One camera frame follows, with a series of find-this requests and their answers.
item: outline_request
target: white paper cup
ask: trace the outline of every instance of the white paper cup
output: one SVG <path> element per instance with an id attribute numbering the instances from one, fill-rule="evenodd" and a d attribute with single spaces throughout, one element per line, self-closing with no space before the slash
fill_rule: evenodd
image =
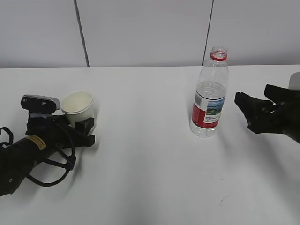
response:
<path id="1" fill-rule="evenodd" d="M 61 102 L 61 110 L 65 113 L 72 127 L 75 122 L 94 117 L 93 96 L 87 91 L 76 91 L 65 96 Z"/>

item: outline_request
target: white wall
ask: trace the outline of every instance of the white wall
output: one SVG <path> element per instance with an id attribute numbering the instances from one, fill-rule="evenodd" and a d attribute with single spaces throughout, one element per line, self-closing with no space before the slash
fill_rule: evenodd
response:
<path id="1" fill-rule="evenodd" d="M 300 64 L 299 0 L 215 0 L 206 58 L 228 48 L 229 65 Z"/>
<path id="2" fill-rule="evenodd" d="M 0 68 L 86 67 L 72 0 L 1 0 Z"/>
<path id="3" fill-rule="evenodd" d="M 201 65 L 211 0 L 77 0 L 91 67 Z"/>
<path id="4" fill-rule="evenodd" d="M 91 67 L 201 65 L 212 0 L 77 0 Z M 300 64 L 299 0 L 214 0 L 229 65 Z M 0 0 L 0 68 L 86 67 L 73 0 Z"/>

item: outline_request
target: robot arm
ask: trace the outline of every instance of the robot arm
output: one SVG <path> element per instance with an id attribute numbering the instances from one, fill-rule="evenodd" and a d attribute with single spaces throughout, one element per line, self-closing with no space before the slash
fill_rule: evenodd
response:
<path id="1" fill-rule="evenodd" d="M 266 85 L 261 100 L 243 92 L 237 92 L 234 102 L 248 122 L 248 128 L 256 134 L 285 134 L 300 143 L 300 91 Z"/>
<path id="2" fill-rule="evenodd" d="M 21 105 L 29 110 L 27 136 L 13 143 L 12 132 L 7 127 L 0 129 L 0 134 L 4 130 L 9 135 L 8 142 L 0 143 L 0 196 L 14 193 L 24 178 L 43 187 L 60 183 L 74 168 L 75 148 L 90 147 L 95 143 L 95 136 L 88 135 L 94 126 L 94 118 L 76 122 L 75 128 L 72 128 L 65 115 L 52 116 L 60 108 L 58 99 L 24 95 Z M 71 148 L 71 155 L 67 156 L 61 148 Z M 63 164 L 48 159 L 55 152 L 67 162 Z M 43 183 L 30 175 L 40 163 L 58 166 L 66 171 L 57 181 Z"/>

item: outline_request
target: yellow label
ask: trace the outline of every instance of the yellow label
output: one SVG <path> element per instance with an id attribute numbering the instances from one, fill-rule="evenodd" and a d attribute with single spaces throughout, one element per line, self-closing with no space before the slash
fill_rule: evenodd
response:
<path id="1" fill-rule="evenodd" d="M 46 143 L 43 141 L 43 139 L 41 139 L 40 137 L 38 137 L 36 135 L 28 135 L 26 138 L 33 141 L 40 150 L 43 150 L 44 148 L 47 147 Z"/>

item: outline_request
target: wall seam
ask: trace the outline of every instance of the wall seam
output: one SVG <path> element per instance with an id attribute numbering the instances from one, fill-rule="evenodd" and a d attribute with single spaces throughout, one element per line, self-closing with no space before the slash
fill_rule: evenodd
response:
<path id="1" fill-rule="evenodd" d="M 80 20 L 80 16 L 79 16 L 77 0 L 74 0 L 74 6 L 75 6 L 78 27 L 79 27 L 79 31 L 80 31 L 80 37 L 81 37 L 81 42 L 82 42 L 82 46 L 83 46 L 83 52 L 84 52 L 84 57 L 85 57 L 85 61 L 86 61 L 86 66 L 90 67 L 88 52 L 86 51 L 86 46 L 85 46 L 85 41 L 84 41 L 83 28 L 82 28 L 81 20 Z"/>
<path id="2" fill-rule="evenodd" d="M 214 1 L 215 1 L 215 0 L 212 0 L 212 3 L 211 3 L 210 20 L 209 20 L 209 22 L 208 22 L 208 28 L 207 28 L 207 35 L 206 35 L 206 40 L 205 40 L 205 48 L 204 48 L 204 54 L 203 54 L 203 60 L 202 60 L 202 66 L 204 65 L 204 59 L 205 59 L 206 48 L 207 48 L 207 41 L 208 41 L 208 37 L 209 37 L 209 34 L 210 34 L 210 22 L 211 22 L 212 10 L 213 10 L 213 8 L 214 8 Z"/>

